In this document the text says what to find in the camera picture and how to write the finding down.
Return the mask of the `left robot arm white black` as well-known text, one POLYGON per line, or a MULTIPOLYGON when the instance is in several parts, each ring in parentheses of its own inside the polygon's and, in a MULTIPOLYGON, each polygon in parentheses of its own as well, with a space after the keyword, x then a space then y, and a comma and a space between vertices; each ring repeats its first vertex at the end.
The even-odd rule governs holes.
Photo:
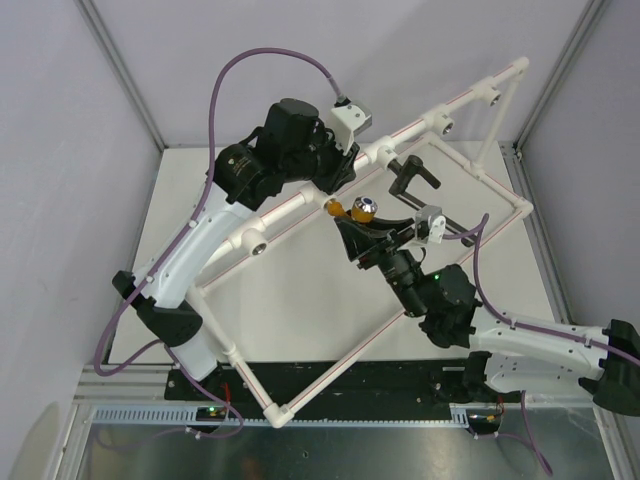
POLYGON ((355 137, 370 124, 370 113, 355 102, 337 104, 325 120, 301 100, 273 104, 263 125, 220 152, 209 170, 208 198, 186 232, 174 234, 158 260, 115 274, 113 286, 175 355, 197 397, 214 397, 222 376, 211 335, 186 299, 188 288, 222 243, 285 184, 307 180, 331 195, 354 180, 355 137))

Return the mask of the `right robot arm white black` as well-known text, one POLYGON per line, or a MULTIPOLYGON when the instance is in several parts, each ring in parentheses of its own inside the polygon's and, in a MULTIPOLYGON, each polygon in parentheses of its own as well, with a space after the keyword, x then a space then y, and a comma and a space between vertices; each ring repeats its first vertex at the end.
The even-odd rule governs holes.
POLYGON ((424 272, 404 247, 414 236, 414 221, 360 223, 338 216, 334 223, 348 259, 362 270, 378 268, 405 315, 419 319, 434 345, 462 347, 483 359, 503 352, 554 363, 599 407, 638 416, 639 333, 631 323, 613 319, 598 327, 525 320, 493 306, 477 273, 467 275, 458 264, 424 272))

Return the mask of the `white PVC pipe frame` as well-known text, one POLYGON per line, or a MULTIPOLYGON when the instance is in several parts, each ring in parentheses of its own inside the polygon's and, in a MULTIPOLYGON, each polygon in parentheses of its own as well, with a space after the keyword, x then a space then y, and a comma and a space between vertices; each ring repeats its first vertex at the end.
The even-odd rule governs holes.
MULTIPOLYGON (((376 165, 379 169, 388 170, 390 161, 397 159, 399 156, 399 153, 396 151, 397 145, 410 142, 415 146, 421 142, 429 141, 435 147, 441 146, 443 152, 448 155, 451 160, 457 162, 469 175, 485 185, 496 195, 511 203, 514 209, 514 214, 510 218, 511 220, 526 218, 533 211, 532 203, 522 197, 518 197, 513 191, 488 176, 484 170, 484 163, 488 149, 496 138, 511 100, 519 83, 526 74, 528 67, 529 59, 520 57, 494 75, 476 82, 455 98, 432 107, 409 125, 391 135, 385 135, 372 142, 358 154, 354 163, 355 169, 359 170, 368 165, 376 165), (477 157, 469 159, 459 152, 451 150, 446 143, 441 141, 441 137, 453 128, 451 113, 476 100, 483 100, 489 105, 499 104, 500 107, 497 110, 496 117, 491 123, 489 132, 482 143, 477 157)), ((241 223, 240 226, 232 229, 230 233, 225 234, 220 245, 207 258, 206 264, 211 265, 231 251, 239 248, 246 250, 248 253, 252 253, 256 247, 266 246, 268 241, 264 238, 263 233, 274 222, 290 215, 296 209, 311 203, 315 203, 318 210, 326 210, 325 204, 330 199, 335 198, 331 195, 321 193, 320 190, 311 185, 311 183, 304 184, 296 195, 273 207, 267 213, 250 217, 241 223)), ((187 297, 194 300, 198 306, 203 308, 205 326, 209 328, 213 337, 221 345, 223 355, 226 356, 231 367, 234 368, 241 380, 246 384, 261 410, 266 410, 268 407, 277 404, 272 400, 261 382, 249 368, 237 345, 226 335, 221 324, 205 304, 201 289, 191 286, 187 291, 187 297)), ((355 365, 362 355, 387 330, 395 326, 398 321, 404 317, 405 315, 403 313, 398 313, 395 317, 385 321, 294 399, 286 404, 277 405, 285 406, 293 412, 300 412, 303 407, 323 393, 333 381, 344 374, 348 368, 355 365)))

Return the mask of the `gold faucet with chrome knob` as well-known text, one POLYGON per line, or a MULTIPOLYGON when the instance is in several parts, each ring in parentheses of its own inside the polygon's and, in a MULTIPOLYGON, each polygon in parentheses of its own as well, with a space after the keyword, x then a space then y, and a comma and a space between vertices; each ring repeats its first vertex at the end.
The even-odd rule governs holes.
POLYGON ((355 222, 367 224, 374 220, 378 205, 370 197, 359 196, 354 200, 350 209, 345 209, 336 199, 328 200, 325 209, 332 217, 350 218, 355 222))

